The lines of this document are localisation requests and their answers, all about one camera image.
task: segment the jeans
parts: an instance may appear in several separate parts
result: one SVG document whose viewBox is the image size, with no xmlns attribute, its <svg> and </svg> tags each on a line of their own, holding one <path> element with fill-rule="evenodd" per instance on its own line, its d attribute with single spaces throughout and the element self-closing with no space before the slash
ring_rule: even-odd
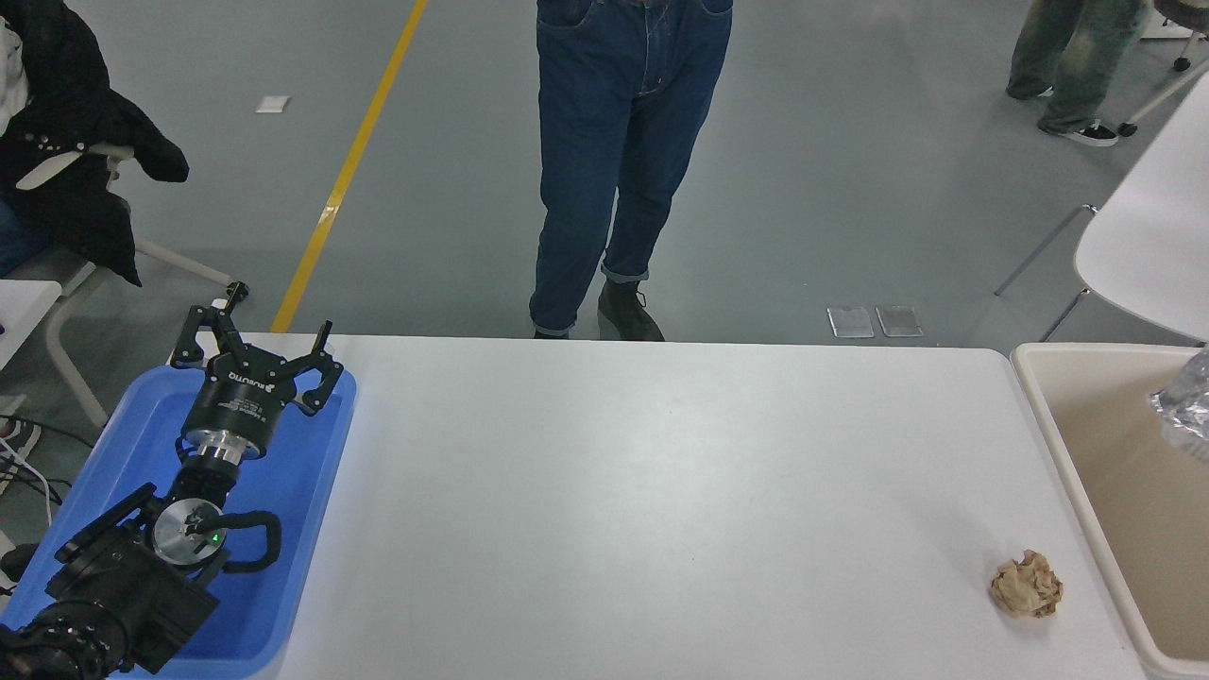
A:
<svg viewBox="0 0 1209 680">
<path fill-rule="evenodd" d="M 1055 134 L 1088 127 L 1150 10 L 1150 0 L 1032 0 L 1007 93 L 1025 99 L 1053 87 L 1037 127 Z"/>
<path fill-rule="evenodd" d="M 602 253 L 611 281 L 649 277 L 722 73 L 731 4 L 538 0 L 546 208 L 530 299 L 538 330 L 574 325 Z"/>
<path fill-rule="evenodd" d="M 0 198 L 0 276 L 36 255 L 51 242 L 17 219 L 12 208 Z"/>
</svg>

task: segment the black boot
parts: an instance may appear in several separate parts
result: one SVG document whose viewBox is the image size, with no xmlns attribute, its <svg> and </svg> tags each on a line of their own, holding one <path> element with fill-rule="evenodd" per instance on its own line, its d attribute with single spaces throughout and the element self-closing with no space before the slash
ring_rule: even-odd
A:
<svg viewBox="0 0 1209 680">
<path fill-rule="evenodd" d="M 663 342 L 664 334 L 655 319 L 643 309 L 644 306 L 646 299 L 638 301 L 637 281 L 632 283 L 606 281 L 597 302 L 601 316 L 617 328 L 621 340 Z"/>
</svg>

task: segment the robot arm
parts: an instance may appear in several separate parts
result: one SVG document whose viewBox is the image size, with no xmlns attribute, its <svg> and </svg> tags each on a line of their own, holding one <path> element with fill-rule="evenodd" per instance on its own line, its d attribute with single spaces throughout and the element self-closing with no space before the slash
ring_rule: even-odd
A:
<svg viewBox="0 0 1209 680">
<path fill-rule="evenodd" d="M 144 484 L 76 534 L 56 553 L 63 569 L 46 586 L 56 601 L 29 624 L 0 626 L 0 680 L 96 680 L 140 665 L 158 672 L 206 622 L 219 601 L 206 588 L 220 572 L 265 569 L 280 551 L 280 523 L 271 512 L 224 514 L 243 460 L 264 456 L 288 404 L 306 415 L 324 407 L 343 367 L 324 350 L 331 322 L 311 353 L 287 361 L 245 344 L 230 318 L 233 301 L 195 306 L 170 364 L 198 368 L 196 341 L 209 328 L 218 353 L 177 440 L 181 466 L 168 492 Z M 322 375 L 297 394 L 294 380 Z M 232 530 L 264 526 L 267 549 L 255 560 L 231 560 Z"/>
</svg>

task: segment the white table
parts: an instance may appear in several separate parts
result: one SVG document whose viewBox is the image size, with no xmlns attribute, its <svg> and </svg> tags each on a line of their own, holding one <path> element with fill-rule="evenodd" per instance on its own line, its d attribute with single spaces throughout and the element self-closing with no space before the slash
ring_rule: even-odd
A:
<svg viewBox="0 0 1209 680">
<path fill-rule="evenodd" d="M 1075 269 L 1105 300 L 1209 339 L 1209 79 L 1179 110 L 1088 225 Z"/>
<path fill-rule="evenodd" d="M 330 347 L 352 430 L 262 678 L 1144 678 L 1000 355 Z M 1047 620 L 987 592 L 1024 548 Z"/>
<path fill-rule="evenodd" d="M 0 278 L 0 368 L 17 353 L 17 348 L 42 321 L 58 300 L 59 284 L 53 281 L 13 281 Z"/>
</svg>

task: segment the sneaker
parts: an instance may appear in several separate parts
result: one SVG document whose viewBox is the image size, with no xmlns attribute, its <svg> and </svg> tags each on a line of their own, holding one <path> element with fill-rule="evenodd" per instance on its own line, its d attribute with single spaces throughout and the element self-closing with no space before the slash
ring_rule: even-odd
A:
<svg viewBox="0 0 1209 680">
<path fill-rule="evenodd" d="M 1117 143 L 1117 133 L 1100 125 L 1100 121 L 1093 121 L 1092 125 L 1078 129 L 1075 132 L 1054 132 L 1051 134 L 1057 134 L 1058 137 L 1065 137 L 1066 139 L 1072 139 L 1080 144 L 1087 144 L 1088 146 L 1112 146 Z"/>
<path fill-rule="evenodd" d="M 42 428 L 21 420 L 6 420 L 6 422 L 12 423 L 12 432 L 0 437 L 7 444 L 7 446 L 0 446 L 0 455 L 8 456 L 8 449 L 12 449 L 17 457 L 24 460 L 37 444 L 37 439 L 42 436 Z"/>
<path fill-rule="evenodd" d="M 644 309 L 647 306 L 646 296 L 638 301 L 641 295 L 636 281 L 634 283 L 606 281 L 597 301 L 597 310 L 606 321 L 617 328 L 621 340 L 663 342 L 664 334 L 659 330 L 659 324 L 650 318 Z"/>
</svg>

